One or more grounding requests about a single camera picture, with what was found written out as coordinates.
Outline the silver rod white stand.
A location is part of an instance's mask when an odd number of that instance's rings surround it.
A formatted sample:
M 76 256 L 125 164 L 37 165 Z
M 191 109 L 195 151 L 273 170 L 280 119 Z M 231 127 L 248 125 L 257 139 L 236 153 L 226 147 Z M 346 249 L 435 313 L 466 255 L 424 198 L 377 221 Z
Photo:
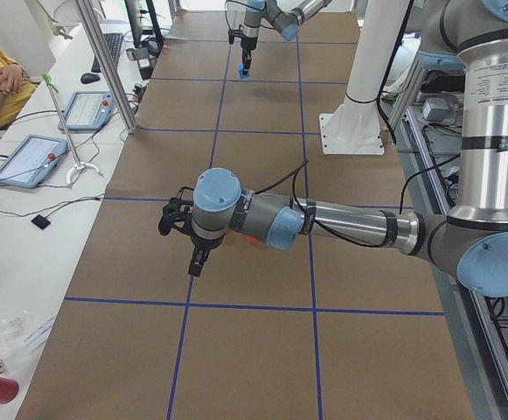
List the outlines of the silver rod white stand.
M 74 165 L 73 167 L 67 172 L 66 175 L 66 184 L 69 188 L 71 188 L 77 179 L 79 174 L 82 174 L 85 170 L 94 170 L 98 173 L 99 176 L 103 176 L 102 171 L 98 168 L 97 165 L 89 162 L 84 162 L 80 159 L 80 156 L 78 154 L 77 148 L 75 146 L 75 143 L 72 139 L 71 132 L 67 126 L 65 113 L 61 110 L 61 107 L 58 103 L 56 94 L 59 92 L 59 90 L 55 87 L 55 85 L 52 83 L 52 78 L 49 74 L 45 73 L 42 75 L 43 81 L 49 91 L 49 94 L 52 98 L 52 102 L 54 107 L 56 108 L 59 122 L 61 127 L 64 129 L 64 133 L 66 136 L 66 140 L 69 145 L 69 150 L 72 153 Z

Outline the grey power adapter box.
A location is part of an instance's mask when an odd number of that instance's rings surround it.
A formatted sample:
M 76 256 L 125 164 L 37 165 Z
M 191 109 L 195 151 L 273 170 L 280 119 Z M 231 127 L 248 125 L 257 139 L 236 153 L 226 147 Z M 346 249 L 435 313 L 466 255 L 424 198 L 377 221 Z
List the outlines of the grey power adapter box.
M 449 105 L 444 98 L 429 97 L 423 104 L 422 114 L 428 122 L 441 122 L 449 115 Z

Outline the aluminium frame post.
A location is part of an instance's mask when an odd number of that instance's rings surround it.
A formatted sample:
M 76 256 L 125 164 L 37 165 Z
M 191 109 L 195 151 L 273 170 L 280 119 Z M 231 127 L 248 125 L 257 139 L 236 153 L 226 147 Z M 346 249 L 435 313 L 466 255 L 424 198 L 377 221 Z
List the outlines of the aluminium frame post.
M 117 68 L 107 52 L 107 47 L 102 37 L 101 26 L 98 18 L 95 16 L 91 2 L 88 0 L 75 0 L 75 5 L 85 29 L 89 44 L 101 65 L 101 71 L 104 75 L 111 94 L 113 95 L 119 114 L 122 117 L 126 131 L 132 134 L 136 130 L 136 119 L 129 105 L 128 98 L 122 85 Z

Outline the black computer keyboard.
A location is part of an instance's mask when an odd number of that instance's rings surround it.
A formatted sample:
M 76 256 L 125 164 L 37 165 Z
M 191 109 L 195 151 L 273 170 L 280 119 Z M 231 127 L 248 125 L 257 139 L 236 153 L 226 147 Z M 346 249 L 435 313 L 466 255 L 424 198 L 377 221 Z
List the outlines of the black computer keyboard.
M 104 43 L 106 45 L 107 52 L 113 62 L 114 67 L 117 68 L 119 58 L 121 55 L 122 45 L 123 45 L 123 33 L 122 32 L 108 32 L 102 33 L 102 37 L 104 39 Z M 91 66 L 91 73 L 100 73 L 101 65 L 94 56 L 94 61 Z

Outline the blue cube block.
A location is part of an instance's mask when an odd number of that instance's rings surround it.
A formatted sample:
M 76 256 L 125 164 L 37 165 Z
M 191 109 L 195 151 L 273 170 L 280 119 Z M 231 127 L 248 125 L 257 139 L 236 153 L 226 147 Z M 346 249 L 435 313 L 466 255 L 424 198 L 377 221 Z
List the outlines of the blue cube block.
M 238 75 L 241 80 L 245 80 L 250 77 L 249 70 L 243 65 L 238 65 Z

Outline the black computer mouse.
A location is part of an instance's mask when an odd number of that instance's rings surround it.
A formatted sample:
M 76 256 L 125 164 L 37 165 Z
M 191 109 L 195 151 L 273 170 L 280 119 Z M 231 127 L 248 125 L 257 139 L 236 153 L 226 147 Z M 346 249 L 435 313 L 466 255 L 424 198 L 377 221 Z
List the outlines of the black computer mouse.
M 80 82 L 82 84 L 90 84 L 101 79 L 100 75 L 97 73 L 84 73 L 80 77 Z

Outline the near blue teach pendant tablet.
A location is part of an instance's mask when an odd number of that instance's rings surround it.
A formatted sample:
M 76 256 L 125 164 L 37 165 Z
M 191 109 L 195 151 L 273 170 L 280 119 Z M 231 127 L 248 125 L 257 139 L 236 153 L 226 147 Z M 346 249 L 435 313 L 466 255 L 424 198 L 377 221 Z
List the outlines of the near blue teach pendant tablet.
M 67 140 L 29 135 L 0 166 L 0 185 L 32 189 L 67 153 Z

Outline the white central pedestal column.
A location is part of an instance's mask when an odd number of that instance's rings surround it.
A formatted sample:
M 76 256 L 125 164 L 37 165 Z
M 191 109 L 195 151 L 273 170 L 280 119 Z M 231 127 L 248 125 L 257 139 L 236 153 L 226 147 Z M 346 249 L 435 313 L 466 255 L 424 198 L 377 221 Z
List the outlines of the white central pedestal column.
M 384 154 L 378 99 L 412 7 L 409 0 L 367 4 L 344 101 L 334 113 L 319 116 L 323 153 Z

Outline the black monitor stand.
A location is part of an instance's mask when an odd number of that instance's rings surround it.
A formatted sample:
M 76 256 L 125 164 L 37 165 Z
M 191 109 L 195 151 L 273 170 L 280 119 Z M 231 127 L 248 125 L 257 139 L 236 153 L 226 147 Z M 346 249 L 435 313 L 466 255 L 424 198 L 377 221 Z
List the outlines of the black monitor stand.
M 158 57 L 164 47 L 164 37 L 153 1 L 125 0 L 124 4 L 129 19 L 133 47 L 135 49 L 145 48 L 151 56 Z

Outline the far blue teach pendant tablet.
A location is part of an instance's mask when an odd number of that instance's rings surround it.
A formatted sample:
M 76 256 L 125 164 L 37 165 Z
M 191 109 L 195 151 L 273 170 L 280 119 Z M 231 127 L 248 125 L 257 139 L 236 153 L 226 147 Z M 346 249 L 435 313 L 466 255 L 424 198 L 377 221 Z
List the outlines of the far blue teach pendant tablet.
M 108 91 L 77 91 L 64 113 L 70 132 L 93 132 L 108 123 L 114 109 L 115 99 Z

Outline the blue teach pendant tablet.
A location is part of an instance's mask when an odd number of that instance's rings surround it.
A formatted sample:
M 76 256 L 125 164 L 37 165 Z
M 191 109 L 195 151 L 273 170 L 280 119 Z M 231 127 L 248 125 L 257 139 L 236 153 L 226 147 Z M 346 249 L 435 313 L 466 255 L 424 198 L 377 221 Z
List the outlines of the blue teach pendant tablet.
M 64 113 L 70 132 L 93 132 L 108 123 L 114 109 L 115 99 L 108 91 L 77 91 Z
M 32 189 L 67 153 L 67 140 L 29 135 L 0 166 L 0 185 Z

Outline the small black square pad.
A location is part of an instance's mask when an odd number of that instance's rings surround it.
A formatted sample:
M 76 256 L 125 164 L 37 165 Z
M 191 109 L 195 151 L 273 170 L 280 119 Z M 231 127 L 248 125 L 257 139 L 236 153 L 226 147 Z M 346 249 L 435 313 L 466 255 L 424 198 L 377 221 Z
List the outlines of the small black square pad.
M 41 214 L 37 214 L 36 216 L 34 216 L 31 219 L 31 223 L 41 230 L 44 230 L 51 225 L 51 221 Z

